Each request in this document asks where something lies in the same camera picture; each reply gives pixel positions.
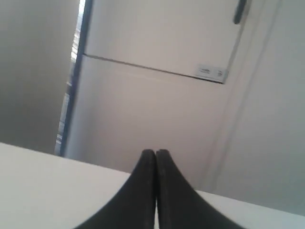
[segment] black object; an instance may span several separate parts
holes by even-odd
[[[235,15],[233,18],[233,22],[235,25],[240,23],[246,4],[247,4],[247,0],[239,0],[237,8],[235,10]]]
[[[144,150],[119,192],[76,229],[153,229],[155,154]]]
[[[194,191],[167,150],[159,150],[156,158],[160,229],[242,229]]]

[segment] label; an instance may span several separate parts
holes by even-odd
[[[228,75],[228,71],[224,68],[213,67],[209,65],[199,64],[196,77],[200,79],[210,80],[218,83],[224,83]]]

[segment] dark handle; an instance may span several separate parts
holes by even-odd
[[[235,25],[240,23],[244,12],[244,7],[246,6],[246,4],[247,4],[247,0],[239,0],[233,18],[233,22]]]

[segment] white table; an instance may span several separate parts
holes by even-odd
[[[73,229],[108,202],[128,176],[0,143],[0,228]],[[198,193],[248,229],[305,229],[303,216]]]

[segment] sticker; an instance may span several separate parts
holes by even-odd
[[[228,75],[228,71],[224,68],[213,67],[209,65],[199,64],[196,77],[200,79],[210,80],[218,83],[224,83]]]

